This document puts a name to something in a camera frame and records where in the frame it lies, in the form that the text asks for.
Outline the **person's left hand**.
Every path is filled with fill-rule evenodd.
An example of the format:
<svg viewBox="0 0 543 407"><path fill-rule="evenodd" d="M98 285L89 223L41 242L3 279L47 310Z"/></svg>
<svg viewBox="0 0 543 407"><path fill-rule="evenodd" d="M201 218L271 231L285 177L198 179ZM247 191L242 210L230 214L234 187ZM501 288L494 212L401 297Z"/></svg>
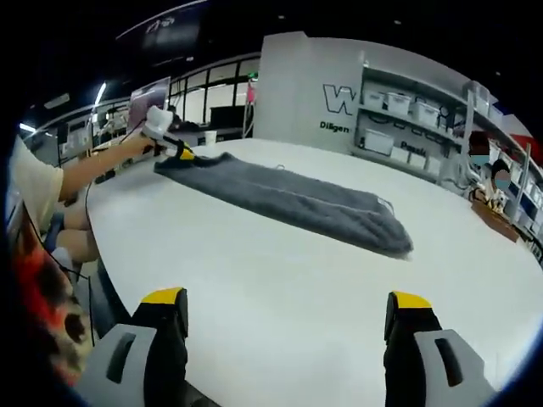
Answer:
<svg viewBox="0 0 543 407"><path fill-rule="evenodd" d="M141 156L154 148L155 142L153 139L143 135L136 135L129 137L122 143L122 147L125 148L125 154L128 159Z"/></svg>

